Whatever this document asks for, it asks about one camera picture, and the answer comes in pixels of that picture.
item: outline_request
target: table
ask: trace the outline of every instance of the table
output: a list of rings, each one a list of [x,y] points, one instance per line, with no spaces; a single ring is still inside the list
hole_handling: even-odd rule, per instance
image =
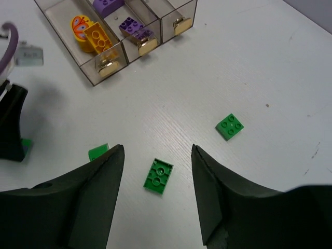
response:
[[[34,146],[22,163],[0,162],[0,190],[33,187],[87,163],[94,147],[123,144],[107,248],[204,248],[193,143],[269,188],[332,183],[332,36],[282,0],[199,1],[193,29],[94,88],[32,0],[3,0],[0,13],[45,56],[43,67],[10,75],[29,90],[21,132]],[[230,113],[244,129],[226,142],[215,126]],[[162,197],[143,188],[155,157],[174,164]]]

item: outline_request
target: transparent box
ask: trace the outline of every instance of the transparent box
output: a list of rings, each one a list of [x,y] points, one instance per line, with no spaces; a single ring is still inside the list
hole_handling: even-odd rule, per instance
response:
[[[145,0],[145,3],[161,19],[163,43],[193,26],[197,0]]]
[[[109,2],[109,0],[87,0],[91,4],[95,1]],[[142,24],[142,28],[132,35],[125,34],[119,26],[131,18]],[[122,37],[128,62],[131,63],[141,56],[149,54],[161,44],[161,20],[142,0],[124,0],[124,5],[116,9],[106,17],[105,23],[118,37]],[[149,37],[141,38],[142,31],[150,31]]]
[[[85,0],[34,0],[47,20],[50,22],[62,43],[65,45],[79,68],[95,86],[110,75],[128,65],[122,43],[116,34],[94,11],[92,5]],[[82,25],[94,23],[98,32],[92,32],[95,43],[86,43],[82,37]]]

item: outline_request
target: toy block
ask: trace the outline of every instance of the toy block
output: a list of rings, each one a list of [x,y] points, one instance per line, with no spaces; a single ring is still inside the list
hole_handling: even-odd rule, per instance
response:
[[[121,6],[125,5],[125,0],[94,0],[92,5],[99,15],[102,18],[105,18]]]
[[[85,29],[84,34],[97,54],[100,54],[113,46],[98,22]]]
[[[78,42],[80,48],[86,53],[94,52],[93,46],[90,44],[85,34],[83,33],[83,31],[91,25],[93,25],[93,21],[91,21],[89,17],[84,15],[75,16],[71,20],[71,27],[74,37]]]
[[[94,149],[89,150],[89,159],[90,161],[93,161],[94,159],[98,158],[102,154],[104,154],[106,151],[109,150],[108,144],[103,144],[99,147],[96,147]]]
[[[144,187],[162,195],[172,173],[172,169],[173,165],[159,159],[154,159],[149,174],[145,180]]]
[[[216,126],[216,130],[224,137],[226,141],[234,137],[244,126],[231,113]]]
[[[150,29],[144,27],[143,24],[130,17],[119,26],[119,29],[125,37],[131,36],[131,40],[134,43],[140,42],[144,38],[150,38],[154,34]]]
[[[21,144],[23,146],[24,154],[26,155],[32,145],[32,141],[29,139],[21,139]]]

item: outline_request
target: scratch mark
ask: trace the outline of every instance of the scratch mark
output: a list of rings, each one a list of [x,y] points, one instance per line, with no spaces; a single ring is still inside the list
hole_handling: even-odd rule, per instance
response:
[[[241,13],[247,12],[247,11],[249,11],[249,10],[253,10],[253,9],[264,8],[264,7],[266,7],[266,6],[269,6],[269,5],[271,5],[271,4],[274,4],[274,3],[276,3],[276,2],[278,2],[278,1],[274,1],[274,2],[272,2],[272,3],[265,4],[265,5],[263,5],[263,6],[258,6],[258,7],[254,7],[254,8],[246,9],[246,10],[243,10],[243,11],[241,11],[241,12],[238,12],[237,14],[241,14]]]
[[[292,34],[290,35],[290,38],[288,39],[288,45],[291,44],[291,40],[293,40],[293,36],[299,31],[301,27],[298,27]]]
[[[312,155],[311,159],[314,159],[315,156],[317,155],[318,151],[320,150],[320,149],[319,149],[319,145],[320,145],[320,144],[321,144],[321,142],[319,142],[319,143],[316,145],[316,149],[317,149],[317,150],[316,150],[315,154]]]
[[[320,113],[322,110],[324,110],[327,106],[329,105],[329,103],[325,104],[321,109],[319,109],[317,112],[315,112],[314,114],[311,115],[307,115],[307,117],[313,117],[316,114]]]

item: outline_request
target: cable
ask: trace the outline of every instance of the cable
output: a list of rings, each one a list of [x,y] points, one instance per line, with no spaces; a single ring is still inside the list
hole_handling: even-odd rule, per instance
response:
[[[19,33],[17,28],[11,22],[5,22],[2,25],[3,30],[10,30],[10,41],[7,50],[0,61],[0,74],[6,69],[7,65],[10,63],[11,58],[14,56],[17,44],[19,43]]]

